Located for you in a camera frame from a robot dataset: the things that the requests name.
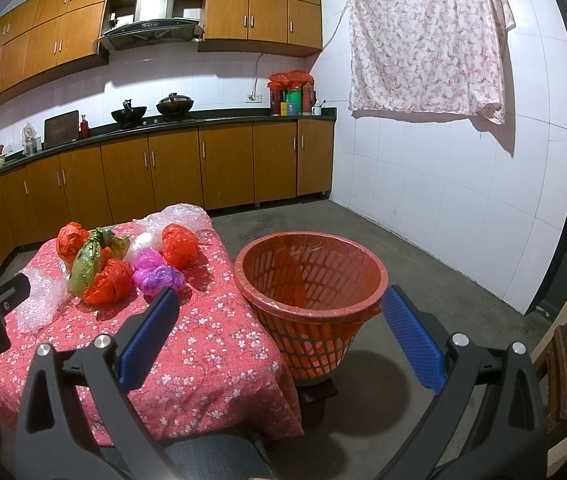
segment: metal bolt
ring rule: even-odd
[[[513,352],[515,352],[516,354],[519,355],[523,355],[526,353],[526,347],[523,343],[519,342],[519,341],[515,341],[513,343]]]
[[[37,355],[41,355],[41,356],[48,355],[50,351],[51,351],[50,345],[46,343],[44,343],[43,345],[39,345],[37,347]]]
[[[110,345],[111,341],[112,339],[108,334],[100,334],[95,338],[93,343],[97,348],[106,348],[108,345]]]
[[[456,346],[468,346],[470,343],[470,339],[465,334],[461,332],[457,332],[456,334],[452,335],[452,342],[455,343]]]

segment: tablecloth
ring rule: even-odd
[[[113,226],[119,236],[139,234],[131,223]],[[60,277],[54,240],[28,266]],[[144,385],[129,399],[157,439],[220,430],[244,420],[270,438],[303,434],[292,376],[265,329],[234,284],[228,253],[212,230],[200,232],[197,262],[184,273],[179,320]],[[14,312],[6,316],[11,348],[0,354],[0,419],[14,430],[36,346],[59,350],[87,346],[100,333],[115,333],[128,316],[145,310],[136,290],[119,303],[88,312],[74,298],[36,334],[19,333]],[[97,444],[111,446],[87,388],[78,388]]]

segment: basket rim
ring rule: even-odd
[[[272,300],[265,294],[259,292],[252,285],[252,283],[248,281],[248,278],[246,277],[246,274],[243,270],[243,262],[246,254],[248,254],[248,251],[255,247],[257,244],[260,244],[261,242],[270,238],[275,238],[282,235],[313,235],[320,236],[322,238],[332,238],[335,240],[340,240],[341,242],[345,242],[353,248],[357,248],[363,251],[364,253],[368,254],[368,256],[370,256],[370,258],[375,262],[379,269],[379,285],[367,299],[350,306],[345,306],[343,308],[313,310]],[[376,254],[374,254],[371,250],[364,247],[363,245],[358,244],[357,242],[353,242],[348,238],[343,238],[337,235],[326,233],[317,233],[313,231],[284,231],[257,238],[257,240],[250,242],[240,251],[237,259],[235,260],[235,284],[244,297],[248,292],[250,293],[252,298],[254,298],[254,301],[246,298],[250,303],[253,303],[261,310],[264,310],[269,314],[273,314],[274,316],[278,316],[290,321],[300,321],[314,324],[320,324],[326,320],[330,320],[332,322],[348,322],[360,320],[362,317],[364,317],[367,311],[369,311],[376,303],[379,302],[379,300],[381,300],[384,291],[388,288],[388,271]]]

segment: basket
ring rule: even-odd
[[[235,261],[235,282],[299,386],[323,381],[361,325],[381,312],[388,273],[365,247],[333,235],[278,233]]]

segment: black countertop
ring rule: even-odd
[[[336,121],[336,108],[323,108],[320,116],[275,116],[270,115],[270,108],[227,108],[222,110],[199,110],[190,112],[185,119],[178,121],[166,121],[162,116],[144,117],[144,124],[135,128],[122,130],[117,123],[106,124],[90,129],[87,139],[78,139],[66,142],[54,148],[44,149],[35,155],[25,156],[23,153],[14,153],[6,158],[6,164],[0,168],[0,174],[24,166],[30,162],[57,153],[68,152],[78,148],[85,148],[93,144],[108,142],[110,140],[126,139],[141,134],[154,134],[160,132],[174,132],[200,126],[216,126],[217,124],[233,123],[280,123],[298,121],[299,119],[310,119],[313,121]]]

